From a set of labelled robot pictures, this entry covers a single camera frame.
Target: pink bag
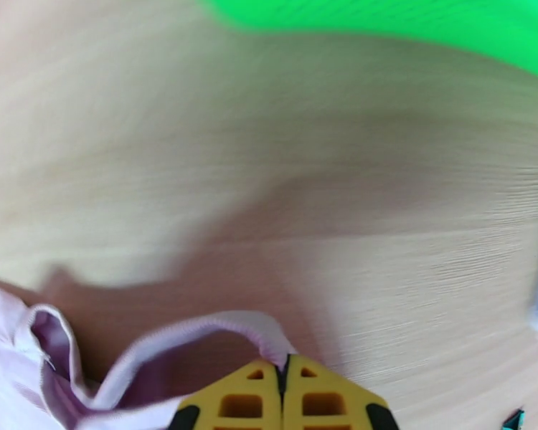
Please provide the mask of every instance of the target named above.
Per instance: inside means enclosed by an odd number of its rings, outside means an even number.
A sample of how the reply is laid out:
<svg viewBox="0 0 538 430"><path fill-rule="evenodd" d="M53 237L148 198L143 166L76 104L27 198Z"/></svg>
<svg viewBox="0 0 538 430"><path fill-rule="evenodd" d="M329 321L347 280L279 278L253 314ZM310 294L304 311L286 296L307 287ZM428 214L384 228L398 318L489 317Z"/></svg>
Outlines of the pink bag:
<svg viewBox="0 0 538 430"><path fill-rule="evenodd" d="M95 386L83 377L75 338L62 314L49 305L28 308L0 289L0 430L167 429L187 396L128 409L120 409L121 399L142 365L218 330L244 335L281 369L295 353L273 318L219 312L139 338Z"/></svg>

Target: yellow plastic object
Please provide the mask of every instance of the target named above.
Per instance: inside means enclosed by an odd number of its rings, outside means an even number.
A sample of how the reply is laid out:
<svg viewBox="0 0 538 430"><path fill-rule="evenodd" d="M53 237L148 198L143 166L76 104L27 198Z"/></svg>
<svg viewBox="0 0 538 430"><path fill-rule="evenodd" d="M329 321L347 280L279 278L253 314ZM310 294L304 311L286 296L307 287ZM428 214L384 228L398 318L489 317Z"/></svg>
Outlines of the yellow plastic object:
<svg viewBox="0 0 538 430"><path fill-rule="evenodd" d="M397 430L396 424L373 422L369 405L389 408L378 395L324 366L304 356L291 357L283 402L284 429Z"/></svg>
<svg viewBox="0 0 538 430"><path fill-rule="evenodd" d="M192 430L279 430L281 399L277 385L275 366L266 360L254 360L197 391L179 405L177 414L188 406L199 408Z"/></svg>
<svg viewBox="0 0 538 430"><path fill-rule="evenodd" d="M398 430L386 401L312 360L255 360L184 400L169 430Z"/></svg>

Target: square hole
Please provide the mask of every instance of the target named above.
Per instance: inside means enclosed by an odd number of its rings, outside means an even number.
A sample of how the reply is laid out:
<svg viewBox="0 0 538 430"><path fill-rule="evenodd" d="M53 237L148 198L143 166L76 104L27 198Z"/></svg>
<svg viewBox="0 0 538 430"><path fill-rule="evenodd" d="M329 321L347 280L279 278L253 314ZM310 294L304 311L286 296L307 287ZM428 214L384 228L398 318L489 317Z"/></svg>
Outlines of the square hole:
<svg viewBox="0 0 538 430"><path fill-rule="evenodd" d="M303 396L304 416L333 416L346 414L343 397L334 392L306 393Z"/></svg>
<svg viewBox="0 0 538 430"><path fill-rule="evenodd" d="M301 377L316 377L317 375L309 368L303 368L301 370Z"/></svg>
<svg viewBox="0 0 538 430"><path fill-rule="evenodd" d="M255 372L248 375L247 378L249 380L263 380L263 372L261 370L256 370Z"/></svg>
<svg viewBox="0 0 538 430"><path fill-rule="evenodd" d="M257 395L227 395L221 400L219 416L223 418L261 418L263 400Z"/></svg>

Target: light wood surface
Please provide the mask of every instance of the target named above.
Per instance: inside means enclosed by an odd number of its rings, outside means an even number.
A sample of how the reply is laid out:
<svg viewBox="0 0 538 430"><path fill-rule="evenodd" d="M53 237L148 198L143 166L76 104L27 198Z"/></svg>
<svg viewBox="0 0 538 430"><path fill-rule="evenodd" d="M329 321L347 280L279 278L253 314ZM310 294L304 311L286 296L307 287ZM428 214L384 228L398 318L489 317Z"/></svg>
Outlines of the light wood surface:
<svg viewBox="0 0 538 430"><path fill-rule="evenodd" d="M157 325L261 309L403 430L522 405L536 430L537 273L538 78L195 0L0 0L0 279L65 311L90 375ZM176 388L250 355L217 344L239 353L184 351Z"/></svg>

